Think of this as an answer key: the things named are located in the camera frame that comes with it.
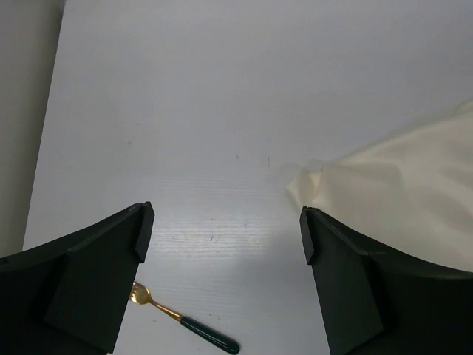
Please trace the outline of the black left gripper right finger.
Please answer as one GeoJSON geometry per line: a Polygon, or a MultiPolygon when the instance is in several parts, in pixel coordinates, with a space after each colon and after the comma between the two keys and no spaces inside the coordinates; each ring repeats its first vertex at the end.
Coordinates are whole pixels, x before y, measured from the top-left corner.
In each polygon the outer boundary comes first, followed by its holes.
{"type": "Polygon", "coordinates": [[[332,354],[470,354],[472,274],[410,256],[324,212],[300,215],[332,354]]]}

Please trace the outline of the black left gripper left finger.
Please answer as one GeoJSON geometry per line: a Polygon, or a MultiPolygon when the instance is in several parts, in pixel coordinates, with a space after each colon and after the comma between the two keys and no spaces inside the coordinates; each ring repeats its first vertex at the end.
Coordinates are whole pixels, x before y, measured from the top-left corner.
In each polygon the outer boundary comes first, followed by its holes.
{"type": "Polygon", "coordinates": [[[2,354],[110,354],[154,211],[136,203],[1,259],[2,354]]]}

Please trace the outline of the cream cloth placemat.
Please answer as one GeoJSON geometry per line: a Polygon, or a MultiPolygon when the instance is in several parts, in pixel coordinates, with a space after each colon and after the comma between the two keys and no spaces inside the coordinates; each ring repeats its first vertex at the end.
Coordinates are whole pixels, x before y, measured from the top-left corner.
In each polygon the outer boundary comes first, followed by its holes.
{"type": "Polygon", "coordinates": [[[287,192],[352,230],[413,257],[472,269],[472,103],[320,170],[287,192]]]}

